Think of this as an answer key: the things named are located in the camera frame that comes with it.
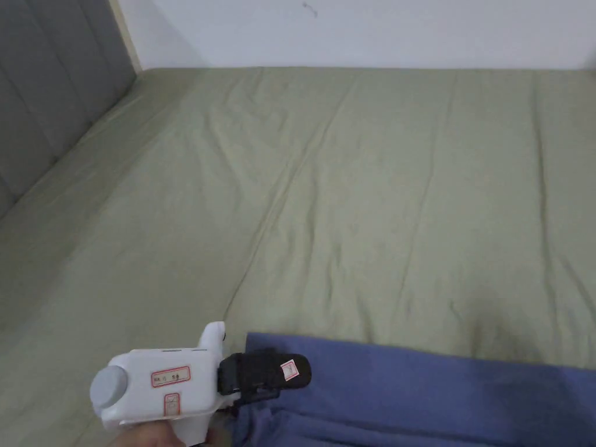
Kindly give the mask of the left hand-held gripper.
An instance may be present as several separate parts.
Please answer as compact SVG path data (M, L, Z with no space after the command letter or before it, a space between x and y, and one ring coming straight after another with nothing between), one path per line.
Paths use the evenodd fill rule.
M218 390L225 334L223 322L211 322L197 347L135 349L111 359L90 387L92 406L105 429L121 432L167 421L185 445L205 443L211 418L233 399ZM301 354L249 352L237 358L240 403L276 399L282 391L309 383L311 364Z

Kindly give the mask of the person's left hand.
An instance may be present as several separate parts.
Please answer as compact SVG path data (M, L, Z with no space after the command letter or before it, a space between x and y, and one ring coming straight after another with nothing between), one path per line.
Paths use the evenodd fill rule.
M205 442L193 446L230 446L230 432L223 426L212 425L207 431ZM156 421L135 425L125 429L107 446L191 446L185 444L174 433L167 421Z

